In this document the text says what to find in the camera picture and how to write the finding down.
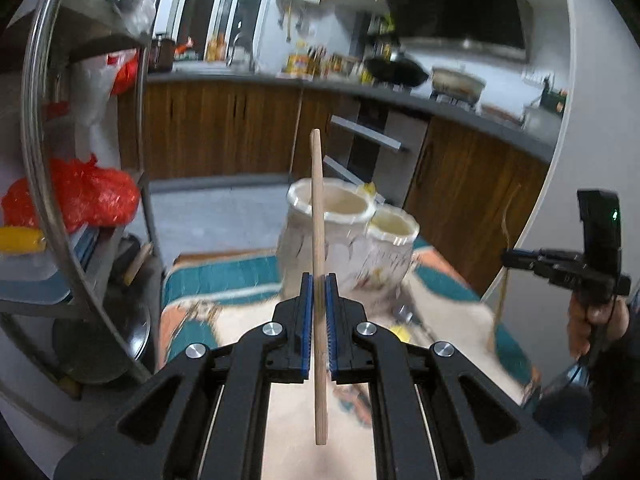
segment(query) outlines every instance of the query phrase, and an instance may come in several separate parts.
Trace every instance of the kitchen counter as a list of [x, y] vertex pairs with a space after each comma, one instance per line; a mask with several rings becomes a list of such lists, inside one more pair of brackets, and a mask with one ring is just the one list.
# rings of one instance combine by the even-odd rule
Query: kitchen counter
[[397, 107], [409, 108], [425, 114], [433, 114], [469, 126], [489, 136], [496, 137], [546, 163], [551, 161], [556, 150], [555, 145], [547, 144], [529, 135], [521, 128], [509, 123], [499, 123], [476, 113], [469, 112], [461, 107], [439, 103], [416, 94], [393, 91], [387, 88], [334, 80], [305, 80], [265, 73], [216, 72], [211, 70], [174, 70], [170, 73], [150, 74], [147, 78], [150, 84], [203, 80], [293, 86], [304, 89], [327, 90], [374, 99]]

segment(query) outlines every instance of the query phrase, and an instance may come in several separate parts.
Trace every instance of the sink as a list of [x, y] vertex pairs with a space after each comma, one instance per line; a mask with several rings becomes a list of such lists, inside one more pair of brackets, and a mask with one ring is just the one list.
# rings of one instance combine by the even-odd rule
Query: sink
[[198, 72], [207, 74], [233, 74], [248, 73], [248, 64], [233, 64], [227, 66], [224, 61], [176, 61], [174, 63], [174, 72]]

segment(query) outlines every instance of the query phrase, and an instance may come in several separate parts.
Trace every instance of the range hood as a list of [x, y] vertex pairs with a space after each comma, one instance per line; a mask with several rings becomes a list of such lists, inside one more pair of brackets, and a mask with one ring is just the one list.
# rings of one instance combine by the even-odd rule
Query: range hood
[[403, 46], [436, 46], [527, 60], [525, 0], [387, 0]]

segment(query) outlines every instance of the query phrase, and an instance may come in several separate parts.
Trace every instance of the teal pattern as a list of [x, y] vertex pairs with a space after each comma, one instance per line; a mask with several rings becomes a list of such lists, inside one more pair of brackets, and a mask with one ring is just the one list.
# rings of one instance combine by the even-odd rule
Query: teal pattern
[[[424, 285], [439, 296], [453, 301], [477, 303], [478, 295], [470, 288], [457, 282], [452, 277], [431, 269], [418, 266], [415, 273]], [[495, 353], [502, 367], [520, 384], [527, 384], [531, 380], [531, 363], [522, 351], [520, 345], [511, 337], [508, 330], [500, 323], [495, 334]]]
[[188, 319], [184, 322], [180, 332], [172, 339], [171, 346], [169, 346], [169, 351], [167, 352], [166, 362], [169, 362], [183, 352], [191, 343], [202, 343], [210, 350], [218, 348], [218, 342], [213, 335], [209, 323], [196, 319]]
[[[426, 247], [430, 247], [430, 245], [422, 238], [415, 241], [415, 249]], [[453, 301], [476, 303], [480, 300], [471, 289], [452, 277], [431, 269], [431, 267], [418, 265], [415, 273], [434, 294]], [[275, 256], [217, 262], [199, 267], [183, 267], [177, 269], [167, 278], [164, 285], [163, 306], [187, 296], [215, 294], [260, 285], [278, 285], [279, 283], [280, 275]], [[248, 296], [225, 298], [216, 302], [227, 306], [241, 306], [265, 301], [273, 296], [273, 291], [260, 292]], [[190, 320], [185, 322], [180, 333], [172, 341], [167, 360], [172, 359], [193, 342], [202, 342], [210, 348], [218, 346], [210, 332], [209, 325]], [[504, 369], [519, 383], [529, 383], [532, 377], [531, 364], [520, 345], [503, 325], [498, 327], [495, 342], [496, 354]]]
[[177, 269], [164, 284], [162, 306], [187, 296], [279, 284], [275, 256], [247, 258]]

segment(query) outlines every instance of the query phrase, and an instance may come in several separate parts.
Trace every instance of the wooden stick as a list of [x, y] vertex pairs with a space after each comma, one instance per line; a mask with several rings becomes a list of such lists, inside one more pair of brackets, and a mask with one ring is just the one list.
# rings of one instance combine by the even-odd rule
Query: wooden stick
[[[504, 211], [502, 212], [502, 234], [507, 241], [507, 249], [511, 249], [511, 236], [509, 235], [509, 230], [507, 229], [507, 212], [509, 211], [509, 206], [513, 199], [515, 198], [517, 192], [520, 190], [520, 184], [516, 186], [511, 192], [511, 196], [507, 201], [507, 205], [504, 207]], [[498, 307], [494, 312], [494, 325], [491, 327], [491, 333], [489, 334], [489, 339], [486, 342], [486, 348], [489, 352], [495, 351], [495, 333], [498, 330], [498, 325], [502, 321], [502, 314], [504, 313], [504, 298], [507, 296], [507, 284], [509, 283], [509, 269], [504, 269], [504, 277], [502, 279], [502, 283], [500, 284], [500, 299], [498, 300]]]
[[324, 304], [324, 190], [320, 130], [311, 131], [311, 218], [314, 225], [314, 389], [316, 394], [316, 446], [326, 444], [326, 305]]
[[151, 254], [153, 248], [154, 245], [151, 242], [144, 244], [140, 248], [138, 254], [136, 254], [136, 257], [133, 259], [129, 267], [127, 267], [127, 270], [122, 277], [122, 281], [125, 285], [129, 286], [133, 283], [133, 280], [135, 280], [138, 275], [138, 271], [142, 268], [142, 265]]

